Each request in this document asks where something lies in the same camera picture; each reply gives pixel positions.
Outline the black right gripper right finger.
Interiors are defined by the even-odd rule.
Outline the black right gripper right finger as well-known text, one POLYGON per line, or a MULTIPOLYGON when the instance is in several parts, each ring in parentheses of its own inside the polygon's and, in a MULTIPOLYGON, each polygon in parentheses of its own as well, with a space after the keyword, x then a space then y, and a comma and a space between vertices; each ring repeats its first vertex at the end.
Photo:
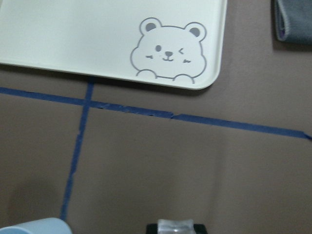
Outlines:
POLYGON ((194 224, 194 231, 196 234, 207 234, 207 229, 204 224, 194 224))

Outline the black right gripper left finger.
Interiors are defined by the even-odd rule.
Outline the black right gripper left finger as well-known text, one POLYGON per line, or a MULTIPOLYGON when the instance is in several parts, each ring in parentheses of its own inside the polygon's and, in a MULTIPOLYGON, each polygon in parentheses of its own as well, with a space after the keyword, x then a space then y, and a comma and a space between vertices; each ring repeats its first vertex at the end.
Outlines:
POLYGON ((151 223, 146 225, 146 234, 158 234, 157 223, 151 223))

